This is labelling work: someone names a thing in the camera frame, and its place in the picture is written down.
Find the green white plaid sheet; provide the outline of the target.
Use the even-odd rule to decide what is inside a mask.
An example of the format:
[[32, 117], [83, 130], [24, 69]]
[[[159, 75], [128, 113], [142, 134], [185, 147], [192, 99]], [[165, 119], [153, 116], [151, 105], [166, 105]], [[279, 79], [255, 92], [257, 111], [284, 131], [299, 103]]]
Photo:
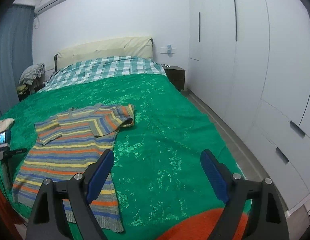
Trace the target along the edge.
[[165, 75], [162, 65], [152, 59], [137, 56], [110, 56], [80, 61], [66, 66], [52, 75], [39, 92], [90, 83], [110, 77], [134, 74]]

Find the blue grey curtain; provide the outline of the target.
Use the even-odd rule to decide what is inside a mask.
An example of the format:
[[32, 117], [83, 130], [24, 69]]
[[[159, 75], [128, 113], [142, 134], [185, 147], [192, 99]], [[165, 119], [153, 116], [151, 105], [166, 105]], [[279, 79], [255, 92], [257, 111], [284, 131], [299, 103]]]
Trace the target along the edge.
[[0, 116], [19, 102], [16, 87], [33, 64], [34, 7], [12, 5], [0, 21]]

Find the striped small pillow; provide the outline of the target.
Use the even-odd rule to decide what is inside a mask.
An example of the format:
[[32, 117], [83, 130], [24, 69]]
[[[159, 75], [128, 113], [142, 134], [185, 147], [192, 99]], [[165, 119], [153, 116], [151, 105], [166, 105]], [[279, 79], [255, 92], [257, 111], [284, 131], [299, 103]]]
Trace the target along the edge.
[[13, 126], [14, 122], [15, 120], [12, 118], [0, 120], [0, 132], [10, 129]]

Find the grey checked cloth pile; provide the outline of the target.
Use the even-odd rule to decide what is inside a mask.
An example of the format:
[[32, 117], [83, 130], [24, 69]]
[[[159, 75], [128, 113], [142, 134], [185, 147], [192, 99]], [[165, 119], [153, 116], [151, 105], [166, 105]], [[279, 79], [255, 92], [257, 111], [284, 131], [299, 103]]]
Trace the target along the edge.
[[18, 85], [32, 85], [32, 83], [45, 74], [45, 64], [39, 63], [27, 67], [21, 74]]

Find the wall socket with blue plug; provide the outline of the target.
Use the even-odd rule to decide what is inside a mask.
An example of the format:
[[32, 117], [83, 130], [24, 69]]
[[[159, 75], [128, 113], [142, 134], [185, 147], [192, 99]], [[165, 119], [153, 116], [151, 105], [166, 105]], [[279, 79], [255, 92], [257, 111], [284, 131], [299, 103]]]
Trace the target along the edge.
[[167, 55], [168, 57], [173, 57], [176, 54], [176, 48], [173, 48], [170, 44], [165, 47], [160, 47], [160, 54]]

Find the green floral bedspread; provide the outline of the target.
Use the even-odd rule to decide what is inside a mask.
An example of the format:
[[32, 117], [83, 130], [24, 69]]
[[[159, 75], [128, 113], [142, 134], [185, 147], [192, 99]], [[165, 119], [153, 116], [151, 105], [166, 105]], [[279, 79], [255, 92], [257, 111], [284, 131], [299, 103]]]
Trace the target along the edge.
[[123, 233], [109, 239], [156, 239], [182, 220], [223, 207], [203, 172], [201, 152], [211, 150], [233, 173], [240, 172], [207, 115], [178, 92], [164, 75], [110, 77], [38, 92], [7, 111], [13, 118], [11, 147], [31, 148], [34, 124], [72, 107], [132, 104], [135, 123], [114, 144], [112, 179]]

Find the cream padded headboard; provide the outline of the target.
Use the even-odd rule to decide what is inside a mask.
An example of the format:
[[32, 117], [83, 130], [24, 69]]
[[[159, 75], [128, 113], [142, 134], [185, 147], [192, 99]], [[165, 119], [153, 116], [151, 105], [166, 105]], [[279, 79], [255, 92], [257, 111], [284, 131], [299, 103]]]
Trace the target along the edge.
[[123, 37], [80, 44], [59, 51], [54, 56], [55, 71], [71, 64], [109, 56], [153, 58], [153, 38]]

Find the olive green cloth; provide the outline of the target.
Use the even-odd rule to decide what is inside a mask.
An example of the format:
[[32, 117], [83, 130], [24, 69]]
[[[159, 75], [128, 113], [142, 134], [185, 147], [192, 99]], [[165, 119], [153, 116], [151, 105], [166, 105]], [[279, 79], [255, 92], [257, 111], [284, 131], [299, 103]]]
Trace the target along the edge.
[[18, 96], [22, 96], [27, 93], [28, 85], [26, 84], [20, 85], [16, 88], [16, 91], [17, 91]]

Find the orange blanket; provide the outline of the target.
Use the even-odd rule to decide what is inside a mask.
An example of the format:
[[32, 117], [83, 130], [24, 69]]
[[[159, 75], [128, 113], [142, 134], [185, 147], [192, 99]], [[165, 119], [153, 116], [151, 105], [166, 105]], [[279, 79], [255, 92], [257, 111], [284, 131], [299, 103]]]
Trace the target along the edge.
[[[212, 209], [187, 218], [164, 232], [158, 239], [207, 239], [222, 211], [222, 208]], [[16, 224], [22, 224], [22, 219], [0, 190], [0, 239], [22, 239]]]

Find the white wardrobe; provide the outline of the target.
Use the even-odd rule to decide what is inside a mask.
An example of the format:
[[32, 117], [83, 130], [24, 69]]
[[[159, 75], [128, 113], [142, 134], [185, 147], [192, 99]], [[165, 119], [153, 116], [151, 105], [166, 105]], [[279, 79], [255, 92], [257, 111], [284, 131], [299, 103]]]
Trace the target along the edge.
[[190, 89], [294, 212], [310, 199], [310, 0], [189, 0]]

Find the striped knit sweater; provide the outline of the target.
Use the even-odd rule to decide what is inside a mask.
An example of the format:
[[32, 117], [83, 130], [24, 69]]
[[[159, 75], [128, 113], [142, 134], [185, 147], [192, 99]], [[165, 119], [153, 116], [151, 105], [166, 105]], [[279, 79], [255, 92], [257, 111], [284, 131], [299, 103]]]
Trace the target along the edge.
[[112, 150], [120, 128], [134, 125], [134, 106], [70, 108], [35, 123], [37, 139], [16, 175], [13, 200], [32, 207], [45, 178], [70, 179]]

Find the dark wooden nightstand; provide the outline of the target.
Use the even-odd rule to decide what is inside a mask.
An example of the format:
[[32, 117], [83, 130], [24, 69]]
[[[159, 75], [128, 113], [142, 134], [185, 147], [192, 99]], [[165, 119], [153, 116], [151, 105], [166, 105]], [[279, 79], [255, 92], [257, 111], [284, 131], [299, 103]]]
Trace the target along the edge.
[[178, 66], [164, 66], [168, 80], [181, 92], [185, 87], [185, 69]]

